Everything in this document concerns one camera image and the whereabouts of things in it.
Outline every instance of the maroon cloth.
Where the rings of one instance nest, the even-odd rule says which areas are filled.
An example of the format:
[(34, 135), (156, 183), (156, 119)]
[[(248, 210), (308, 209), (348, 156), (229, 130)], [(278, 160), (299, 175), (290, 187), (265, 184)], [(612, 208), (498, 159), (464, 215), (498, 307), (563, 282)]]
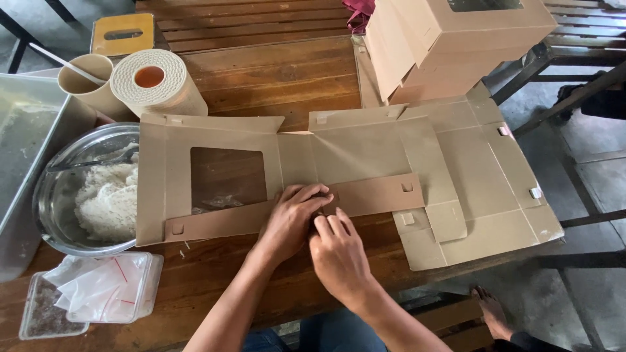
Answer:
[(342, 3), (352, 11), (352, 16), (348, 19), (348, 28), (353, 34), (364, 33), (367, 21), (376, 7), (374, 0), (342, 0)]

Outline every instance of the box window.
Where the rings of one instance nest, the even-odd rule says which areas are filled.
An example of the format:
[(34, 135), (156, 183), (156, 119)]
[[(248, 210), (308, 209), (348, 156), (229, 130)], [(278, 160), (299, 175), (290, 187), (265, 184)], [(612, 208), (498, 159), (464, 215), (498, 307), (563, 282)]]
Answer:
[(520, 0), (448, 0), (456, 13), (523, 9)]
[(267, 200), (262, 152), (193, 147), (190, 157), (193, 214)]

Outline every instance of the person's right hand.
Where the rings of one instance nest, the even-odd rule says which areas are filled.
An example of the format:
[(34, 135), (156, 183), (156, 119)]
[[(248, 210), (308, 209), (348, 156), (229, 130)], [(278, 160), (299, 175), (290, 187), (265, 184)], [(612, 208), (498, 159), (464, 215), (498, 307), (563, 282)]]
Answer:
[(354, 311), (380, 285), (372, 276), (359, 234), (346, 213), (320, 215), (314, 220), (317, 233), (309, 239), (317, 277), (328, 292)]

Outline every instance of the stainless steel bowl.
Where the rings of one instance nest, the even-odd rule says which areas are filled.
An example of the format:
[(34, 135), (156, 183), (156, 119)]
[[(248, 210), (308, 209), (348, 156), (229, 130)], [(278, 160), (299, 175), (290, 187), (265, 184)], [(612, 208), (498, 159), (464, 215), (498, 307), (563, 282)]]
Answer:
[[(139, 123), (112, 123), (98, 127), (60, 151), (46, 166), (93, 160), (139, 142)], [(33, 195), (33, 214), (43, 239), (55, 249), (74, 256), (97, 257), (119, 253), (135, 245), (88, 239), (74, 214), (76, 193), (85, 183), (86, 170), (43, 172)]]

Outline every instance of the spoon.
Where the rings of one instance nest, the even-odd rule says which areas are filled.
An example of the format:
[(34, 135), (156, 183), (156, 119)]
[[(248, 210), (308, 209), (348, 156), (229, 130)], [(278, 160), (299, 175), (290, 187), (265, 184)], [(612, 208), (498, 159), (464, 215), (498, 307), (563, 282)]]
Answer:
[(132, 161), (133, 154), (137, 152), (139, 152), (139, 147), (130, 148), (119, 157), (112, 158), (109, 160), (94, 160), (92, 162), (76, 163), (76, 164), (71, 164), (71, 165), (52, 166), (52, 167), (49, 167), (46, 171), (47, 173), (55, 173), (55, 172), (61, 172), (61, 171), (71, 170), (73, 168), (80, 168), (80, 167), (110, 166), (110, 165), (118, 165), (121, 163), (133, 163)]
[(106, 83), (106, 81), (103, 81), (103, 80), (101, 80), (99, 78), (96, 78), (96, 77), (90, 75), (89, 73), (79, 69), (78, 67), (72, 65), (71, 63), (65, 61), (64, 59), (61, 59), (60, 57), (58, 57), (55, 54), (49, 52), (48, 50), (45, 50), (44, 48), (40, 48), (36, 44), (29, 43), (29, 45), (31, 46), (31, 48), (36, 49), (37, 51), (39, 51), (42, 54), (45, 54), (46, 56), (48, 56), (52, 60), (55, 60), (56, 62), (62, 64), (63, 66), (65, 66), (65, 67), (67, 67), (69, 69), (71, 69), (72, 71), (74, 71), (77, 74), (85, 77), (86, 79), (92, 81), (93, 83), (96, 83), (99, 86), (102, 86), (102, 85), (104, 85)]

